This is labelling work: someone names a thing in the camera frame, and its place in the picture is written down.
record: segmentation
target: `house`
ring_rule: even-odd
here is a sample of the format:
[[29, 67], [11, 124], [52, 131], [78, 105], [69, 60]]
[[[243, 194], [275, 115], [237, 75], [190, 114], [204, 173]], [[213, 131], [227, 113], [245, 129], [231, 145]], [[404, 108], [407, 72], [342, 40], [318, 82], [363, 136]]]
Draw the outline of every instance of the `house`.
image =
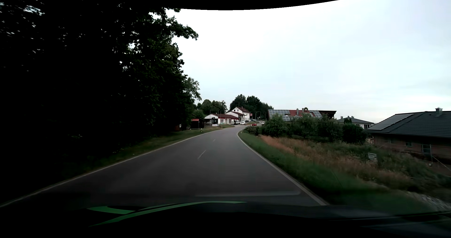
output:
[[237, 112], [242, 114], [242, 119], [241, 120], [249, 120], [250, 119], [250, 111], [248, 111], [247, 109], [243, 108], [243, 107], [235, 107], [233, 109], [231, 109], [227, 114], [229, 114], [230, 112]]
[[226, 113], [226, 115], [237, 116], [238, 117], [237, 121], [241, 121], [241, 120], [245, 119], [245, 115], [243, 113], [236, 112], [236, 111], [229, 111]]
[[314, 118], [321, 118], [324, 114], [328, 117], [333, 118], [336, 111], [335, 110], [322, 110], [321, 113], [319, 110], [308, 110], [302, 108], [301, 110], [297, 109], [268, 109], [268, 117], [271, 119], [275, 114], [279, 114], [282, 116], [284, 121], [291, 121], [291, 118], [302, 117], [306, 114], [310, 114]]
[[395, 114], [364, 131], [376, 146], [451, 163], [451, 111]]
[[363, 129], [367, 129], [370, 126], [374, 125], [373, 122], [368, 122], [368, 121], [364, 121], [364, 120], [360, 120], [360, 119], [355, 119], [353, 116], [351, 116], [351, 117], [348, 116], [347, 118], [340, 117], [340, 119], [337, 120], [337, 121], [339, 123], [344, 123], [345, 119], [350, 119], [353, 124], [358, 125], [358, 126], [362, 127]]
[[238, 120], [238, 116], [232, 116], [232, 115], [228, 115], [228, 114], [210, 114], [208, 116], [205, 117], [205, 119], [210, 120], [210, 119], [217, 119], [218, 120], [218, 124], [233, 124], [234, 120]]

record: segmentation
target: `dashed center line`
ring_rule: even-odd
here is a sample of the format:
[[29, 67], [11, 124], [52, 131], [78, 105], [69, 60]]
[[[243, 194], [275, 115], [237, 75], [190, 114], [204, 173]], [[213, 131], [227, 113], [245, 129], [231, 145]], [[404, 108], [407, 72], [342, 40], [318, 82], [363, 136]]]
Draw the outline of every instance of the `dashed center line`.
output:
[[[204, 150], [204, 151], [202, 152], [202, 154], [204, 154], [205, 151], [206, 151], [206, 150]], [[199, 155], [198, 160], [199, 160], [199, 158], [202, 156], [202, 154]]]

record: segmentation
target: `red roof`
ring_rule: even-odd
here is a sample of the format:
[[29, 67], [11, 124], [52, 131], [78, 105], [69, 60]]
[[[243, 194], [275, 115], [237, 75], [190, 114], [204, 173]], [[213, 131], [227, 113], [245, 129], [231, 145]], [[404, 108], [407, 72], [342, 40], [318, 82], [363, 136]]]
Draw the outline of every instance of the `red roof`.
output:
[[[290, 112], [290, 116], [291, 116], [291, 117], [296, 116], [296, 109], [289, 109], [288, 111]], [[312, 115], [312, 117], [315, 116], [315, 115], [313, 114], [313, 112], [310, 112], [309, 110], [304, 111], [304, 113], [302, 113], [302, 110], [301, 110], [301, 109], [299, 110], [299, 116], [300, 116], [300, 117], [302, 116], [302, 114], [306, 114], [306, 113], [310, 113], [310, 115]]]
[[236, 111], [231, 111], [231, 112], [236, 113], [236, 114], [239, 114], [240, 116], [244, 116], [244, 114], [243, 114], [243, 113], [240, 113], [240, 112], [236, 112]]
[[249, 113], [249, 111], [247, 109], [243, 108], [243, 107], [237, 107], [237, 108], [239, 108], [243, 112], [248, 112]]
[[216, 116], [220, 119], [238, 119], [238, 117], [236, 116], [232, 116], [232, 115], [227, 115], [227, 114], [213, 114], [211, 113], [213, 116]]

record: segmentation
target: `window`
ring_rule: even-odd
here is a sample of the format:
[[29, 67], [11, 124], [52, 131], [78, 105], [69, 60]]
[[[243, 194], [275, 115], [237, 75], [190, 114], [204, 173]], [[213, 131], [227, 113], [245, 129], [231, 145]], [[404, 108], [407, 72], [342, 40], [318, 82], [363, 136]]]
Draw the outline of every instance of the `window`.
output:
[[422, 145], [421, 147], [423, 153], [430, 154], [431, 153], [431, 145]]

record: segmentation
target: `chimney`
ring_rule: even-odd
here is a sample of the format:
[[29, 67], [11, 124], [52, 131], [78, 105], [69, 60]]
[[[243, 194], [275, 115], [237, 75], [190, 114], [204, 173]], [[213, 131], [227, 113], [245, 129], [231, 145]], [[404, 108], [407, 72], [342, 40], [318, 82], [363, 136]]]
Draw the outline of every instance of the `chimney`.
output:
[[436, 117], [440, 116], [442, 114], [442, 112], [443, 112], [442, 108], [440, 108], [440, 107], [436, 108], [435, 109], [435, 116]]

